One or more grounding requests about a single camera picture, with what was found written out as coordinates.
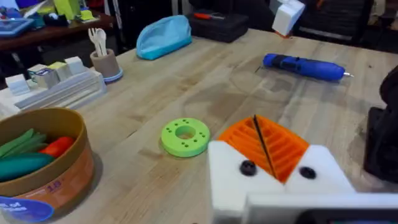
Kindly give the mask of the white orange left gripper right finger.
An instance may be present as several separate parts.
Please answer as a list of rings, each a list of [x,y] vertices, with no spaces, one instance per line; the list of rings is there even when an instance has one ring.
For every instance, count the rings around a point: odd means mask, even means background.
[[[261,171],[272,192],[353,194],[351,185],[325,146],[309,144],[289,130],[255,117],[268,168]]]

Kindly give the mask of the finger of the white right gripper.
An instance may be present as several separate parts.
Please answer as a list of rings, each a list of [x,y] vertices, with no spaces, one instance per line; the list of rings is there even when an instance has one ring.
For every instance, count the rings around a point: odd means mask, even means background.
[[[299,0],[271,0],[274,13],[272,28],[280,35],[287,36],[305,9]]]

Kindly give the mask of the white orange left gripper left finger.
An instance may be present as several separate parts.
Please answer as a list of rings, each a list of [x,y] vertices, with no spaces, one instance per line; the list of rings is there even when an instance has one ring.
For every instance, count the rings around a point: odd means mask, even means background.
[[[225,129],[208,145],[213,220],[240,220],[251,193],[282,193],[274,178],[255,116]]]

